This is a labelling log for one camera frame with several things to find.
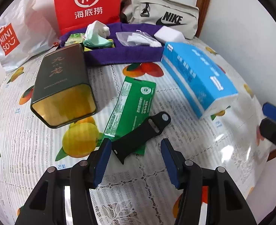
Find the mint green cloth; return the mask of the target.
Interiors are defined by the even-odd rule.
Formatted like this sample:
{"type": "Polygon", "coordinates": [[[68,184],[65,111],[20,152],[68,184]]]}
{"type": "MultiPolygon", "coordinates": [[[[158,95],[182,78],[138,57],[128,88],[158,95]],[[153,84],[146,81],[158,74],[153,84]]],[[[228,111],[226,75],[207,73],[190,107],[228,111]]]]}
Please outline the mint green cloth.
{"type": "Polygon", "coordinates": [[[85,38],[83,44],[86,47],[102,47],[112,45],[113,41],[110,41],[107,38],[105,39],[99,35],[93,35],[91,38],[85,38]]]}

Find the beige Nike pouch bag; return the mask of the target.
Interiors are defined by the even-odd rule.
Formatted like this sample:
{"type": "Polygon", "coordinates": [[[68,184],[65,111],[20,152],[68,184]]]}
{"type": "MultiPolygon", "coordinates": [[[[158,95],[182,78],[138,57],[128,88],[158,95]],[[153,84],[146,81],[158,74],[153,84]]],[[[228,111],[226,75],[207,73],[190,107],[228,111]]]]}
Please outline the beige Nike pouch bag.
{"type": "Polygon", "coordinates": [[[180,31],[187,39],[193,39],[199,9],[172,0],[123,0],[121,14],[127,23],[166,26],[180,31]]]}

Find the white sock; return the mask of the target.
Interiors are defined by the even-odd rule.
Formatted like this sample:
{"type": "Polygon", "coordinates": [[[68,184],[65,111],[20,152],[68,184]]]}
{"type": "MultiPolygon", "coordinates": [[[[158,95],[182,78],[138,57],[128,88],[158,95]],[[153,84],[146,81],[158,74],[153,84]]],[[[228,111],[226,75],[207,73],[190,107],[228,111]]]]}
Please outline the white sock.
{"type": "Polygon", "coordinates": [[[87,26],[85,31],[85,38],[88,39],[91,38],[93,35],[99,35],[106,39],[110,36],[110,34],[110,28],[106,24],[103,24],[100,21],[96,20],[87,26]]]}

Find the purple fleece towel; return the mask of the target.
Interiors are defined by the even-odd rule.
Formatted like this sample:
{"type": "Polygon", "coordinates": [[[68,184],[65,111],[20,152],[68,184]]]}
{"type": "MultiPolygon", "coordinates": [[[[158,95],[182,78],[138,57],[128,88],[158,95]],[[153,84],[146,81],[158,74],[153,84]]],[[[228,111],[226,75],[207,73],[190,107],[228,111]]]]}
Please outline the purple fleece towel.
{"type": "Polygon", "coordinates": [[[164,46],[154,48],[149,46],[127,47],[123,46],[116,37],[116,32],[135,32],[141,31],[148,33],[154,37],[154,34],[162,27],[161,25],[153,24],[125,24],[116,22],[107,25],[110,28],[110,36],[107,37],[113,41],[115,48],[93,50],[84,52],[80,44],[64,46],[68,37],[75,33],[85,33],[86,28],[70,31],[60,37],[60,49],[58,50],[59,56],[66,57],[67,61],[76,64],[80,61],[86,63],[87,66],[105,66],[117,64],[130,64],[130,63],[145,63],[145,62],[159,62],[162,58],[164,46]]]}

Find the brown wooden door frame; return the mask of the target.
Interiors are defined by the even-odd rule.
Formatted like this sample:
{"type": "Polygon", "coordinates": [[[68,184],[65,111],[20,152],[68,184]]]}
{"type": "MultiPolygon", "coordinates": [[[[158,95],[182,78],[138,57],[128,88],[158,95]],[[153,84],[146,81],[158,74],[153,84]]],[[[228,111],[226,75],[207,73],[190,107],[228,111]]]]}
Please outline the brown wooden door frame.
{"type": "Polygon", "coordinates": [[[210,4],[210,0],[197,0],[196,1],[196,6],[199,9],[198,27],[197,27],[197,32],[195,35],[196,37],[199,37],[201,34],[202,26],[203,26],[204,20],[206,18],[209,4],[210,4]]]}

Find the white Miniso plastic bag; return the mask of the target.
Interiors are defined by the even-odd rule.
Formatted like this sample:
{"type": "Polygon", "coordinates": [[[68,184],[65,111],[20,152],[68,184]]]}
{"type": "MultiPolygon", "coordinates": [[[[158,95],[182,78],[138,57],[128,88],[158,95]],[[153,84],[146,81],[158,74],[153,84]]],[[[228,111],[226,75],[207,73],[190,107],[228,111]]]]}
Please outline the white Miniso plastic bag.
{"type": "Polygon", "coordinates": [[[36,0],[14,0],[0,16],[0,63],[12,72],[57,41],[51,24],[34,10],[36,0]]]}

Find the translucent mesh drawstring pouch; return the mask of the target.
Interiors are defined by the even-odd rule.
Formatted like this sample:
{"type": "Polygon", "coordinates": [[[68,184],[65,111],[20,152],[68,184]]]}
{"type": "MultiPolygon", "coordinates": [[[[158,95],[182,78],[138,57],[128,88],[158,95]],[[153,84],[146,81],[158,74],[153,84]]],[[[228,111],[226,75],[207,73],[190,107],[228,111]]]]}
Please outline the translucent mesh drawstring pouch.
{"type": "Polygon", "coordinates": [[[116,32],[116,37],[118,41],[127,47],[137,47],[137,46],[149,46],[149,47],[162,47],[162,44],[155,38],[150,36],[148,33],[143,31],[134,32],[116,32]]]}

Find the green sachet packet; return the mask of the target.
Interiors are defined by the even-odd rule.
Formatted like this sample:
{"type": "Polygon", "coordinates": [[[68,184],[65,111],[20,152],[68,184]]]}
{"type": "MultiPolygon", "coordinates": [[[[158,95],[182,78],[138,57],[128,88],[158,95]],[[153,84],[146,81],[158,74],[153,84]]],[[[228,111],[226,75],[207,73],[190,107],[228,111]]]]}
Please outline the green sachet packet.
{"type": "Polygon", "coordinates": [[[138,135],[125,136],[149,117],[155,89],[155,82],[125,77],[117,103],[104,130],[104,137],[112,141],[116,154],[144,154],[145,144],[133,143],[138,139],[138,135]]]}

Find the green tissue packet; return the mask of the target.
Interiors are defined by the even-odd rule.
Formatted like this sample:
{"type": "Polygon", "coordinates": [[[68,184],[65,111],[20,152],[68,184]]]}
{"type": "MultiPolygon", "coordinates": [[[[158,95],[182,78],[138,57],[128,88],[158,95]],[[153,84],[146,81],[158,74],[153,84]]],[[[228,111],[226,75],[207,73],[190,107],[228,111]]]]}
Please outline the green tissue packet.
{"type": "Polygon", "coordinates": [[[84,44],[83,44],[84,40],[85,40],[85,34],[84,33],[71,34],[68,37],[67,41],[65,42],[64,46],[80,44],[83,47],[84,46],[84,44]]]}

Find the dark green tin box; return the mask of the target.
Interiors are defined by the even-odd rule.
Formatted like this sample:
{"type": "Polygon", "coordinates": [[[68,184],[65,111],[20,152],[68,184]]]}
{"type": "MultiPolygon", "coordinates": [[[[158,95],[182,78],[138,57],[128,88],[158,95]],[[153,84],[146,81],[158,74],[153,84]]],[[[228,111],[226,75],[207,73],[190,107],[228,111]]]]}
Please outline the dark green tin box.
{"type": "Polygon", "coordinates": [[[59,128],[97,112],[80,44],[44,56],[30,109],[49,128],[59,128]]]}

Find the white sponge block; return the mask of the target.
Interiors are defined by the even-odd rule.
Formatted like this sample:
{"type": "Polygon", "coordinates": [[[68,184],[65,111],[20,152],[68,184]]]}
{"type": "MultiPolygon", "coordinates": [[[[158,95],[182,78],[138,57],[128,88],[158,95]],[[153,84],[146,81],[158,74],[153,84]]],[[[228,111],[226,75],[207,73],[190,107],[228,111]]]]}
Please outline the white sponge block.
{"type": "Polygon", "coordinates": [[[154,37],[160,43],[165,44],[166,42],[184,42],[184,35],[173,28],[163,26],[155,34],[154,37]]]}

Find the red paper shopping bag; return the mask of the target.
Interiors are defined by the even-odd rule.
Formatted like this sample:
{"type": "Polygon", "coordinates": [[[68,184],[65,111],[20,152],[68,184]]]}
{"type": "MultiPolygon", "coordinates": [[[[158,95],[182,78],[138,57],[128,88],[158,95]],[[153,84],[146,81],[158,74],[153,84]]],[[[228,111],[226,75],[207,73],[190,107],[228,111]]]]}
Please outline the red paper shopping bag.
{"type": "Polygon", "coordinates": [[[54,0],[59,31],[64,35],[98,20],[104,24],[120,21],[121,0],[54,0]]]}

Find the blue tissue pack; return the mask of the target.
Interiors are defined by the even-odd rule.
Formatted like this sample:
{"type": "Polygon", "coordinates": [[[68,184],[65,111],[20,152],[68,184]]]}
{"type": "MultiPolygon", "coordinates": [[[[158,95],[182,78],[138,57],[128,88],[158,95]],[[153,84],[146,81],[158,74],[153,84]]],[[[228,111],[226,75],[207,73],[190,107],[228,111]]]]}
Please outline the blue tissue pack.
{"type": "Polygon", "coordinates": [[[238,98],[224,71],[193,45],[167,42],[161,62],[199,119],[225,110],[238,98]]]}

